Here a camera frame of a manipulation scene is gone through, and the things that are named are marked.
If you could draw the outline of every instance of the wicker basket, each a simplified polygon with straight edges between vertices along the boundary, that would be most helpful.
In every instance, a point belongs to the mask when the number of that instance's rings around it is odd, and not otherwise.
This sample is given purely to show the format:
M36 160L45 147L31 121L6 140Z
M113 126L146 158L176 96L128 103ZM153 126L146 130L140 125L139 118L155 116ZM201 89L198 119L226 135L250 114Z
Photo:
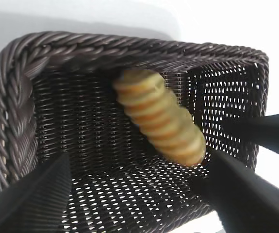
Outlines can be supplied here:
M160 72L207 140L201 166L170 163L115 101L124 67ZM222 121L263 116L268 58L259 50L115 35L33 33L0 53L0 191L69 153L72 191L62 228L168 232L211 211L190 178L206 179L210 148L254 169L258 147Z

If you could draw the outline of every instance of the bread roll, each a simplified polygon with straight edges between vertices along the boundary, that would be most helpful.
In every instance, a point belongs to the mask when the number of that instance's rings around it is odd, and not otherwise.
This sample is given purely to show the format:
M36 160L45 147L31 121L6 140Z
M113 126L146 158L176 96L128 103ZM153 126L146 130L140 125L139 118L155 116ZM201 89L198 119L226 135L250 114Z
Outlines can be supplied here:
M125 114L166 159L185 166L202 162L205 137L189 111L179 107L175 94L166 89L159 73L125 70L114 82L114 89Z

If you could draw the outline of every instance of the basket bottom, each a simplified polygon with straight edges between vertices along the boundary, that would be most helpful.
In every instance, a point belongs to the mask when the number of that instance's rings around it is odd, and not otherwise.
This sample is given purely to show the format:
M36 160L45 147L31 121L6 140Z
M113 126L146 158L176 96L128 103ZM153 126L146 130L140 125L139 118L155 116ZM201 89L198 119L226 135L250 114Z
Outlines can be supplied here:
M181 75L165 77L187 104ZM189 186L194 169L157 153L115 101L110 79L44 73L33 81L33 98L39 160L70 156L73 187L62 228L167 232L210 211Z

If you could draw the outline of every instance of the basket weave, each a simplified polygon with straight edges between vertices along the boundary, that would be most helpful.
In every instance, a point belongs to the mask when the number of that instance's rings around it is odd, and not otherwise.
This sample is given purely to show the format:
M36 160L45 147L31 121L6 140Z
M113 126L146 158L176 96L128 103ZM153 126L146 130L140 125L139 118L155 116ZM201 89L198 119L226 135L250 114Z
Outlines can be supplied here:
M125 67L160 72L203 130L194 168L170 163L115 101ZM210 148L254 169L258 147L222 120L263 116L268 58L259 50L115 35L33 33L0 53L0 191L37 164L70 155L73 187L61 228L168 232L211 211L190 177L207 177Z

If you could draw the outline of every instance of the white table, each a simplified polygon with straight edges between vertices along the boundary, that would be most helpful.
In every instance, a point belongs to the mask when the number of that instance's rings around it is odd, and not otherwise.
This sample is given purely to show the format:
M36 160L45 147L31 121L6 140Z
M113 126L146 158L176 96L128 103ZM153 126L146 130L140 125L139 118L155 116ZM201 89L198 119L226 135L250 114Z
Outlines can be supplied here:
M279 1L0 0L0 50L21 35L48 30L261 49L270 57L267 115L279 113ZM261 148L256 173L279 187L279 156ZM215 233L221 228L211 213L173 232Z

